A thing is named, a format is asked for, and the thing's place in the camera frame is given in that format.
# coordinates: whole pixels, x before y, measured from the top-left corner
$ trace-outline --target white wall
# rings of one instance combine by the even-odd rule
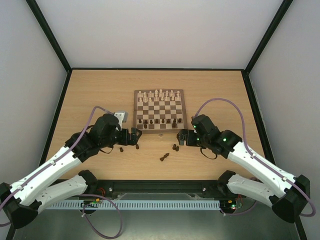
[[[311,181],[318,213],[301,218],[309,240],[320,236],[319,11],[318,0],[293,1],[250,74],[276,163]]]
[[[37,0],[72,67],[245,68],[282,0]]]
[[[66,72],[26,1],[0,7],[0,183],[40,161]],[[0,223],[8,219],[0,212]],[[9,227],[0,228],[5,239]]]

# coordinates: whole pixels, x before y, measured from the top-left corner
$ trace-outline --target perforated metal strip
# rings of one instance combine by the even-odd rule
[[[213,200],[118,200],[114,201],[120,210],[220,210],[219,201]],[[51,210],[79,210],[84,206],[82,200],[64,200],[57,202],[47,209]],[[91,204],[87,209],[114,210],[111,203]]]

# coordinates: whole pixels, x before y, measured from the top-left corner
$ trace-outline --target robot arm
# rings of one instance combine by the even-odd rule
[[[65,142],[65,146],[28,176],[11,185],[0,184],[1,203],[17,191],[3,206],[13,226],[16,229],[24,227],[53,203],[74,195],[93,193],[97,179],[88,170],[81,171],[62,183],[50,185],[70,169],[97,155],[102,148],[113,148],[116,144],[136,145],[142,132],[131,128],[129,133],[128,129],[122,128],[122,122],[126,122],[127,117],[128,113],[124,111],[104,114],[97,119],[89,132],[84,133],[72,150],[70,148],[78,140],[81,132],[73,134]]]
[[[187,146],[208,148],[214,154],[241,165],[256,176],[263,183],[255,182],[241,177],[232,171],[226,171],[219,178],[219,190],[225,195],[228,192],[242,194],[258,200],[272,208],[283,220],[294,223],[308,201],[287,180],[296,184],[308,197],[310,197],[310,181],[305,176],[295,177],[275,166],[250,147],[252,155],[248,153],[241,137],[230,130],[220,132],[209,117],[199,115],[191,121],[194,130],[183,129],[177,134],[180,145],[186,142]],[[258,157],[265,165],[254,159]]]

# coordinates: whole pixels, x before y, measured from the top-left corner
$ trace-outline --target gray floor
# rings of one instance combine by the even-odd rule
[[[218,211],[123,210],[119,240],[298,240],[294,224],[279,219],[270,208],[258,204],[243,216],[223,217]],[[90,216],[107,236],[119,229],[114,210]],[[35,221],[16,231],[15,240],[100,240],[77,210],[45,210]]]

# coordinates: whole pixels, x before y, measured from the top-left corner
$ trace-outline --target wooden table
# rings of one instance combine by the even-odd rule
[[[83,129],[96,105],[112,112],[129,112],[128,121],[122,126],[130,129],[133,126],[134,90],[138,89],[183,89],[189,129],[192,128],[191,117],[208,99],[226,98],[233,101],[244,115],[248,144],[263,155],[240,71],[73,70],[47,159],[73,133]],[[98,109],[92,124],[103,113]],[[230,104],[211,102],[201,114],[209,116],[221,131],[229,129],[242,136],[240,116]],[[144,134],[138,143],[139,150],[134,146],[124,146],[124,152],[120,152],[120,146],[115,145],[111,154],[100,152],[61,179],[72,178],[86,169],[101,180],[215,180],[226,170],[247,178],[252,176],[241,166],[221,156],[216,160],[207,159],[198,147],[180,146],[178,152],[173,151],[172,146],[177,143],[176,134]],[[159,158],[165,153],[170,155],[161,162]]]

